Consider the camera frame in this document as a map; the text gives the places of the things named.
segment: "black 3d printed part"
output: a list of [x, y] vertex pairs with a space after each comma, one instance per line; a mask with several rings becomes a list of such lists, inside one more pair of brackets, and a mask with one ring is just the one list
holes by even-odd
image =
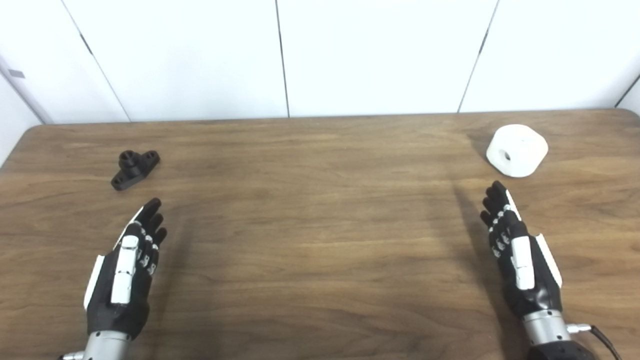
[[111, 185], [118, 191], [128, 189], [144, 180], [159, 162], [160, 155], [153, 150], [142, 155], [132, 150], [123, 151], [118, 160], [120, 171], [111, 180]]

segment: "robotic hand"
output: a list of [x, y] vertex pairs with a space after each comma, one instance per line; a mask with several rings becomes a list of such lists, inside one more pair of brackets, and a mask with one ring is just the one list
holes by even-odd
[[570, 333], [591, 331], [586, 324], [567, 326], [562, 317], [562, 277], [542, 234], [531, 236], [515, 203], [499, 181], [486, 190], [480, 217], [489, 228], [489, 244], [504, 280], [503, 295], [522, 319], [531, 341], [529, 360], [593, 360]]
[[147, 302], [166, 229], [159, 228], [161, 202], [152, 199], [133, 216], [113, 250], [98, 256], [84, 294], [89, 340], [85, 350], [63, 360], [123, 360], [129, 343], [142, 331]]

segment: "black cable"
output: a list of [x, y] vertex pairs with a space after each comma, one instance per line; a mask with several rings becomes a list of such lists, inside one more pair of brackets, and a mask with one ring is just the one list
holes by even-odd
[[616, 351], [616, 348], [613, 347], [613, 343], [607, 338], [607, 336], [605, 336], [602, 333], [602, 331], [600, 331], [600, 329], [598, 329], [597, 327], [592, 325], [591, 326], [591, 333], [593, 334], [593, 336], [598, 338], [598, 340], [602, 341], [604, 346], [606, 346], [609, 349], [609, 351], [611, 351], [611, 353], [613, 354], [613, 357], [615, 357], [616, 360], [622, 360], [622, 357]]

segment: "metal wrist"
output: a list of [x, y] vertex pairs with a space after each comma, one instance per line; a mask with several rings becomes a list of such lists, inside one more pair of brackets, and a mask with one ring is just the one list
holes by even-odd
[[541, 345], [554, 341], [570, 341], [562, 313], [558, 310], [541, 310], [523, 317], [524, 328], [531, 345]]
[[83, 360], [124, 360], [131, 336], [120, 331], [96, 331], [89, 335]]

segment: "white wall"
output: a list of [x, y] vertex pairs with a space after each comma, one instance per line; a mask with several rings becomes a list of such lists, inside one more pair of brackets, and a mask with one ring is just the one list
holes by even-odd
[[286, 117], [274, 0], [65, 0], [132, 121]]
[[640, 115], [640, 80], [629, 90], [629, 93], [625, 95], [618, 107], [631, 110]]
[[292, 117], [456, 112], [496, 0], [279, 0]]
[[640, 73], [640, 1], [500, 0], [462, 111], [612, 108]]
[[46, 122], [129, 121], [59, 0], [1, 1], [0, 69]]
[[27, 129], [40, 121], [0, 74], [0, 166]]
[[0, 72], [53, 123], [611, 108], [640, 74], [640, 1], [0, 4]]

